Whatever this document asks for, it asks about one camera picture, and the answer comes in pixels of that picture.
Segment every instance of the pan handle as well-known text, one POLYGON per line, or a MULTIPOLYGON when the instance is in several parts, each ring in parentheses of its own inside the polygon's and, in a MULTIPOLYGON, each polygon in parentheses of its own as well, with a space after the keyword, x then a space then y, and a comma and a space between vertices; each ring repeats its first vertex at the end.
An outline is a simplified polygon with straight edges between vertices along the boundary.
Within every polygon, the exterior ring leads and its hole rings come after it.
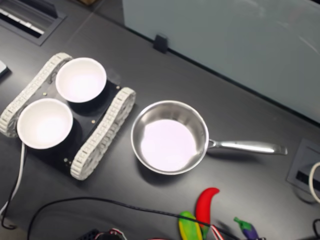
POLYGON ((208 149, 211 148, 234 149, 259 154, 288 154, 288 150, 285 146, 261 141, 214 141, 209 139, 208 149))

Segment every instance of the black cable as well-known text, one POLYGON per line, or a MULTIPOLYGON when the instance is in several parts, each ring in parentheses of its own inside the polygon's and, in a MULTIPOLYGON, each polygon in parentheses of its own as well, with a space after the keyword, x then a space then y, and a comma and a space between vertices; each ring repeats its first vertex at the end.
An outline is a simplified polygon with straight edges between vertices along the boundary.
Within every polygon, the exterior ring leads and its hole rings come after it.
MULTIPOLYGON (((24 156, 23 156, 23 168, 25 168, 25 165, 26 165, 26 159, 27 159, 27 147, 25 148, 24 150, 24 156)), ((2 213, 2 219, 1 219, 1 226, 5 229, 8 229, 8 230, 15 230, 17 228, 17 226, 14 226, 14 225, 9 225, 9 226, 6 226, 5 225, 5 218, 6 218, 6 215, 7 215, 7 211, 8 211, 8 208, 9 208, 9 205, 10 205, 10 202, 12 200, 12 196, 14 194, 14 191, 15 191, 15 188, 16 188, 16 185, 17 185, 17 182, 18 182, 18 177, 19 177, 19 174, 18 176, 16 177, 16 180, 14 182, 14 185, 10 191, 10 194, 9 194, 9 198, 8 198, 8 203, 2 213)))
POLYGON ((316 236, 316 239, 319 239, 320 240, 320 235, 318 233, 318 230, 317 230, 317 226, 316 226, 316 223, 317 222, 320 222, 320 218, 318 219, 315 219, 312 223, 312 228, 313 228, 313 232, 314 232, 314 235, 316 236))
MULTIPOLYGON (((73 198, 66 198, 66 199, 61 199, 61 200, 57 200, 57 201, 52 201, 49 202, 45 205, 43 205, 42 207, 40 207, 35 214, 32 216, 32 219, 30 221, 29 227, 28 227, 28 232, 27 232, 27 240, 30 240, 30 235, 31 235, 31 230, 32 230, 32 226, 34 224, 35 219, 37 218, 37 216, 39 215, 39 213, 45 209, 46 207, 49 207, 51 205, 54 204, 59 204, 59 203, 63 203, 63 202, 71 202, 71 201, 77 201, 77 200, 94 200, 94 201, 100 201, 100 202, 105 202, 105 203, 110 203, 110 204, 115 204, 127 209, 133 209, 133 210, 137 210, 137 211, 141 211, 141 212, 147 212, 147 213, 154 213, 154 214, 160 214, 160 215, 165 215, 165 216, 170 216, 170 217, 175 217, 177 219, 186 219, 186 220, 190 220, 192 222, 198 223, 198 224, 203 224, 205 226, 210 227, 212 224, 208 224, 202 221, 198 221, 196 219, 193 218, 189 218, 186 216, 180 216, 178 214, 174 214, 174 213, 170 213, 170 212, 165 212, 165 211, 158 211, 158 210, 152 210, 152 209, 147 209, 147 208, 141 208, 141 207, 137 207, 137 206, 132 206, 132 205, 128 205, 119 201, 115 201, 115 200, 110 200, 110 199, 105 199, 105 198, 99 198, 99 197, 89 197, 89 196, 81 196, 81 197, 73 197, 73 198)), ((231 233, 226 232, 225 230, 216 227, 218 229, 219 232, 221 232, 222 234, 228 236, 229 238, 233 239, 233 240, 240 240, 240 238, 232 235, 231 233)))

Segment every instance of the toy pepper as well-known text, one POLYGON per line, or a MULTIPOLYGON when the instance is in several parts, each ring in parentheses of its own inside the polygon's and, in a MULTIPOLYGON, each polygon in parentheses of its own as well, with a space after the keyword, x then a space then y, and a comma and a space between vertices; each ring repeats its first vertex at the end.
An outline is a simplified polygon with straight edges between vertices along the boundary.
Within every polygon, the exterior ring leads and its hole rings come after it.
MULTIPOLYGON (((196 219, 189 211, 183 211, 181 216, 196 219)), ((179 230, 182 240, 203 240, 200 226, 197 222, 179 218, 179 230)))
MULTIPOLYGON (((219 192, 220 190, 218 188, 210 187, 200 194, 195 207, 195 217, 198 221, 210 224, 211 199, 219 192)), ((209 227, 203 224, 200 224, 200 227, 202 237, 203 239, 206 239, 209 227)))

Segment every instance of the stainless steel pan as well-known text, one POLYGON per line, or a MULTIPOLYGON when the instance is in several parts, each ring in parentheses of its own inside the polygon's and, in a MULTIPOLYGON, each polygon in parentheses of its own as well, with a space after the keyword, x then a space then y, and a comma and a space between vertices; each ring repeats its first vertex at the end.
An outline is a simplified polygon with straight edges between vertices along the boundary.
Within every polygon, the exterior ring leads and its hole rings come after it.
POLYGON ((193 169, 210 148, 287 154, 286 147, 272 143, 211 140, 200 114, 185 103, 171 100, 156 102, 139 114, 132 126, 131 144, 143 165, 165 175, 193 169))

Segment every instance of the plastic vegetable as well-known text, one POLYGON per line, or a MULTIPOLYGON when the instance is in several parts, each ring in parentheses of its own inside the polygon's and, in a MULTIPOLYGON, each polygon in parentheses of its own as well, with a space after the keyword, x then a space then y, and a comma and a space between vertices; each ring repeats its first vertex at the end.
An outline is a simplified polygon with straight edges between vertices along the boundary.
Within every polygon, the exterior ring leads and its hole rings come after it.
POLYGON ((249 240, 259 239, 258 233, 251 223, 248 223, 246 221, 242 221, 237 217, 235 217, 233 220, 239 224, 239 227, 241 228, 243 235, 247 239, 249 239, 249 240))
MULTIPOLYGON (((210 206, 211 206, 211 199, 219 193, 220 190, 215 187, 210 187, 204 190, 196 202, 195 207, 195 216, 198 221, 210 224, 210 206)), ((206 239, 209 227, 200 224, 202 237, 206 239)))
MULTIPOLYGON (((196 219, 189 211, 183 211, 180 215, 196 219)), ((179 218, 179 230, 182 240, 203 240, 200 226, 197 222, 179 218)))

